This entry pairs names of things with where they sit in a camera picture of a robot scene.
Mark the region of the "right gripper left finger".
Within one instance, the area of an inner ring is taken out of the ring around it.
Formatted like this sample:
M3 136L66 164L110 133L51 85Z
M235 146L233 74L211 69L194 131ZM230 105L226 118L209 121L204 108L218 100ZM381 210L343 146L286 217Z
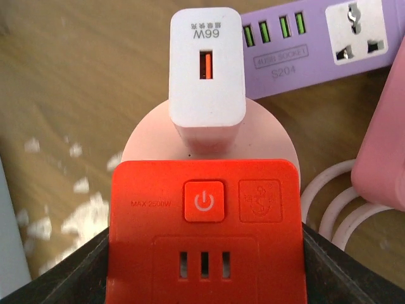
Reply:
M1 303L105 303L108 229Z

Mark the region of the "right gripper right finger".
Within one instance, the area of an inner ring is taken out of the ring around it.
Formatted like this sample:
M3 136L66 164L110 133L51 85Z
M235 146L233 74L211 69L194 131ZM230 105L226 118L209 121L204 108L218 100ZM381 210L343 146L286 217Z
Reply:
M302 225L308 303L404 303L404 290Z

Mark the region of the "pink triangular power strip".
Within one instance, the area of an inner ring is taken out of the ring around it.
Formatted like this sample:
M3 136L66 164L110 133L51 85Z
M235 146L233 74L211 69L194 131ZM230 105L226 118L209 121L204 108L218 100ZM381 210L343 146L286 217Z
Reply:
M404 43L390 68L351 172L370 203L404 210Z

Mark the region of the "red cube socket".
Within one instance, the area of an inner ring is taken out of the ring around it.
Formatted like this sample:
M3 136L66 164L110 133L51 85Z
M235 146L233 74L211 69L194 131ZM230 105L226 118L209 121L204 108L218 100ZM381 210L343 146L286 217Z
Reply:
M125 161L111 184L107 303L306 303L287 160Z

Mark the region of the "purple power strip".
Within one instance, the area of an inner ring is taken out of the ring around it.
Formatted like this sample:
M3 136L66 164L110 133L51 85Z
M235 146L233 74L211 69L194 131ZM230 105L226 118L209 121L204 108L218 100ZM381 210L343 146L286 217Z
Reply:
M246 94L259 99L392 64L403 1L293 1L245 13Z

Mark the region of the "grey white charger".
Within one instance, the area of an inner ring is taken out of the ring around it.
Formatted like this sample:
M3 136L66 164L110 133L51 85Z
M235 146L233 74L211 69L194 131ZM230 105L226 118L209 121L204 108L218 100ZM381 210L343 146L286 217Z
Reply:
M246 115L242 21L233 8L188 8L170 22L169 116L196 153L226 151Z

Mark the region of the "blue power strip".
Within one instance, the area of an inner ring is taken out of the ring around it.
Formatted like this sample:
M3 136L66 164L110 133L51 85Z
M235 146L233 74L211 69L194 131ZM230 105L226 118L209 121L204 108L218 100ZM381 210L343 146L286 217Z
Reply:
M1 288L19 288L30 281L22 239L1 163Z

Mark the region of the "pink round power socket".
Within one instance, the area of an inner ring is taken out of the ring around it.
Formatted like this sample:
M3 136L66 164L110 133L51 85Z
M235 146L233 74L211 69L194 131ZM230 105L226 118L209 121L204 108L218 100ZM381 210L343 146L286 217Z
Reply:
M245 118L227 152L198 154L181 140L164 101L131 133L121 156L130 160L285 159L299 168L297 152L283 125L259 103L247 99Z

